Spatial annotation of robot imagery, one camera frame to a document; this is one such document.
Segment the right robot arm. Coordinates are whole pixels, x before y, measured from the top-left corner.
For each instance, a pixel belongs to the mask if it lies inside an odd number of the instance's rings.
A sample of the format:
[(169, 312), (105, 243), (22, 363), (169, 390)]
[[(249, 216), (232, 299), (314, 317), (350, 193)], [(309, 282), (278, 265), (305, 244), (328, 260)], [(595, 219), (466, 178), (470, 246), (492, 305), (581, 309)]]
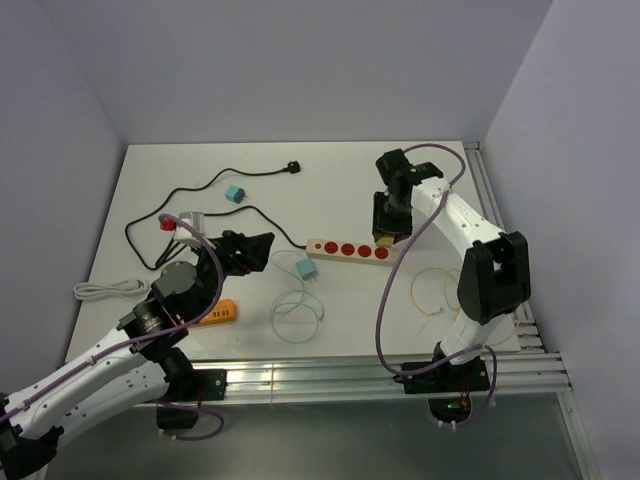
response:
[(402, 243), (388, 279), (419, 237), (434, 226), (462, 259), (457, 299), (460, 312), (434, 350), (435, 383), (452, 390), (468, 374), (503, 317), (531, 296), (529, 247), (525, 236), (507, 233), (471, 207), (433, 163), (410, 163), (408, 152), (396, 149), (376, 162), (386, 187), (373, 197), (372, 236), (378, 246)]

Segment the teal charger with cable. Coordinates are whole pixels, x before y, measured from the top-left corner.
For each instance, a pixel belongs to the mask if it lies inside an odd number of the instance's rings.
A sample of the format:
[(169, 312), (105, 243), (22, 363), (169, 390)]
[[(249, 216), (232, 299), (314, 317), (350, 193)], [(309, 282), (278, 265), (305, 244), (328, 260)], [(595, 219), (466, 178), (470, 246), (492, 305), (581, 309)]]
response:
[(317, 267), (312, 259), (304, 258), (295, 263), (296, 271), (303, 281), (312, 279), (317, 275)]

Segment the small yellow plug adapter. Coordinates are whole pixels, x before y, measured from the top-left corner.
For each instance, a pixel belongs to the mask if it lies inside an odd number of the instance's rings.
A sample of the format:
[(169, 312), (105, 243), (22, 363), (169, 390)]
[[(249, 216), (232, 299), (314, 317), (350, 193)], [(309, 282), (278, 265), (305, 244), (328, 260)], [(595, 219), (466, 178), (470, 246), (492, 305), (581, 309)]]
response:
[(376, 245), (378, 247), (391, 248), (395, 243), (394, 237), (392, 235), (384, 235), (379, 237), (376, 240)]

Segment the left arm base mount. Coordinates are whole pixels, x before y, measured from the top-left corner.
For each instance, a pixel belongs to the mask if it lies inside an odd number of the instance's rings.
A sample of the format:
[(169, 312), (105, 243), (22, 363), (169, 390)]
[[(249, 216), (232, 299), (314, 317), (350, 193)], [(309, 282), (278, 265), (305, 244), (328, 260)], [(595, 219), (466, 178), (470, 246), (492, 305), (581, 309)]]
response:
[[(203, 441), (217, 436), (225, 426), (221, 414), (206, 406), (225, 398), (227, 371), (195, 370), (189, 377), (170, 384), (168, 391), (151, 401), (156, 406), (156, 425), (162, 435), (183, 442)], [(210, 417), (217, 425), (207, 434), (191, 434), (196, 423)]]

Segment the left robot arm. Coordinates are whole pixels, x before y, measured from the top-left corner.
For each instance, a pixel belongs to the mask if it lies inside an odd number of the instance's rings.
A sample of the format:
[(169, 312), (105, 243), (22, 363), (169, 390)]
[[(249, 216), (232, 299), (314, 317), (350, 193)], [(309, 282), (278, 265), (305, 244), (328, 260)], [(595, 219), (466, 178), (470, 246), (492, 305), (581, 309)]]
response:
[(229, 276), (265, 269), (272, 233), (226, 230), (166, 265), (148, 296), (85, 353), (1, 401), (1, 468), (8, 479), (39, 471), (73, 435), (136, 404), (182, 401), (197, 389), (177, 344), (208, 315)]

